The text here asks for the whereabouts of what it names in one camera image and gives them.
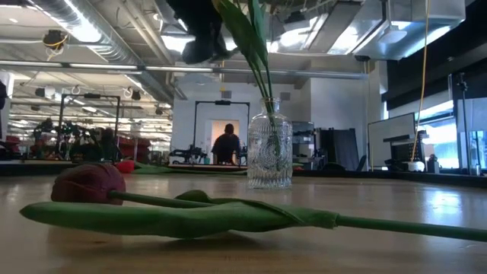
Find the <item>green leaf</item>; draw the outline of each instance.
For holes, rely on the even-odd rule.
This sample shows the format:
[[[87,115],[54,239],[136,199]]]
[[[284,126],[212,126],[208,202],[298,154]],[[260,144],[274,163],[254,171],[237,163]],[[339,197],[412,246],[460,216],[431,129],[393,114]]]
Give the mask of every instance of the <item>green leaf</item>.
[[[261,93],[264,97],[268,97],[269,95],[261,72],[262,66],[265,68],[268,67],[266,44],[263,43],[263,40],[245,14],[230,1],[221,0],[218,3],[218,12],[234,38],[238,49],[245,56],[249,67],[253,70]]]
[[[265,9],[265,7],[266,4],[263,4],[262,7],[259,7],[259,0],[249,1],[249,13],[250,20],[252,21],[252,27],[256,31],[257,36],[260,38],[264,46],[266,45],[266,32],[264,31],[264,13],[262,11],[262,8]]]

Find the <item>dark shirt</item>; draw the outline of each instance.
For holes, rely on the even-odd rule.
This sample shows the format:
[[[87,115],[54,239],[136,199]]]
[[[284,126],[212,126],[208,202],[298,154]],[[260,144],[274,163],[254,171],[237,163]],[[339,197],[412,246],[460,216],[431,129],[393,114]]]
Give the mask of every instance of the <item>dark shirt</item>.
[[[218,163],[233,163],[234,151],[240,154],[240,141],[235,134],[220,135],[213,145],[212,152],[216,155]]]

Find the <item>red object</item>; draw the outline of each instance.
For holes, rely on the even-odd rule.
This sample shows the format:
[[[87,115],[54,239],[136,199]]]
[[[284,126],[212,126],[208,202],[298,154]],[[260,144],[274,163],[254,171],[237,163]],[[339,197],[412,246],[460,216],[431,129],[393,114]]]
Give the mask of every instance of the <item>red object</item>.
[[[135,140],[127,139],[124,137],[119,137],[119,148],[124,157],[132,157],[141,163],[146,163],[148,160],[148,154],[150,152],[149,147],[151,146],[151,141],[144,138],[139,138],[137,140],[137,155],[135,156]]]
[[[132,160],[122,161],[116,164],[116,168],[123,174],[129,174],[135,169],[135,163]]]
[[[70,168],[56,178],[51,200],[122,205],[122,200],[108,198],[108,192],[112,190],[126,191],[125,180],[113,165],[84,164]]]

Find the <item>desk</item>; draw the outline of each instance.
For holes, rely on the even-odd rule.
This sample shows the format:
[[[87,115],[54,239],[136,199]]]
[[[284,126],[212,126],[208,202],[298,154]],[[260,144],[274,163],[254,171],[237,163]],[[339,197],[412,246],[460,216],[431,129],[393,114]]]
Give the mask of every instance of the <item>desk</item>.
[[[54,228],[18,214],[28,203],[49,200],[54,177],[2,180],[2,273],[453,274],[487,269],[486,244],[354,228],[235,232],[194,241]],[[128,191],[146,195],[174,197],[201,189],[213,197],[258,199],[344,215],[487,228],[487,192],[482,190],[401,180],[296,177],[290,191],[263,191],[247,190],[246,180],[186,174],[126,177]]]

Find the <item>ductwork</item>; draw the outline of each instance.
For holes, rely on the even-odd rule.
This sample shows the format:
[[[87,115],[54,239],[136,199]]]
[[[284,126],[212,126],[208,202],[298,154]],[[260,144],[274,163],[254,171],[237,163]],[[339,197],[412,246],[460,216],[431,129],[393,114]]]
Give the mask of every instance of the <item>ductwork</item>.
[[[109,46],[89,46],[100,57],[113,64],[144,65],[112,26],[88,0],[28,0],[36,8],[64,27],[81,42],[102,43]],[[159,83],[149,72],[128,76],[138,81],[159,101],[173,102],[172,89]]]
[[[388,1],[390,3],[366,0],[328,53],[353,53],[372,59],[399,60],[422,49],[425,45],[428,0]],[[428,16],[428,43],[432,43],[465,20],[466,12],[465,0],[429,1],[431,9]],[[384,35],[392,30],[388,18],[397,30],[406,32],[404,38],[397,43],[384,42]]]

